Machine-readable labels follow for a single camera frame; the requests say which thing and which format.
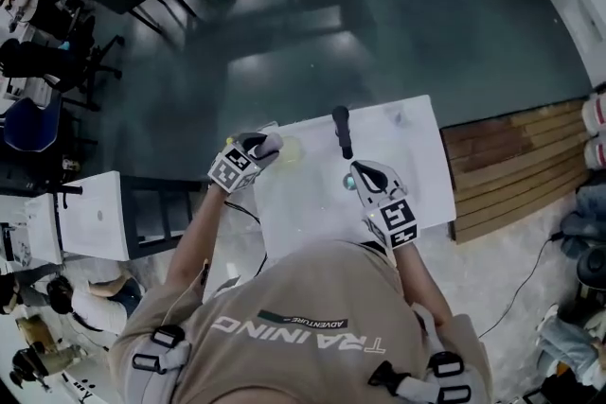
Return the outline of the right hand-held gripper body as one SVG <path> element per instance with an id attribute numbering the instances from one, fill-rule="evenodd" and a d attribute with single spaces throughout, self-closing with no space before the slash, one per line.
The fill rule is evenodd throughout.
<path id="1" fill-rule="evenodd" d="M 358 194 L 363 206 L 362 221 L 386 250 L 400 248 L 418 237 L 412 203 L 400 184 L 391 184 L 384 190 L 360 184 Z"/>

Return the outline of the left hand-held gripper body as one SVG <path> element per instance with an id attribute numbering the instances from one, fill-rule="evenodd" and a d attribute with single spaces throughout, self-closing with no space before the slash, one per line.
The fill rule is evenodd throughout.
<path id="1" fill-rule="evenodd" d="M 235 146 L 235 138 L 217 154 L 207 172 L 210 181 L 228 194 L 253 184 L 259 174 L 267 168 L 259 167 L 254 157 L 241 154 Z"/>

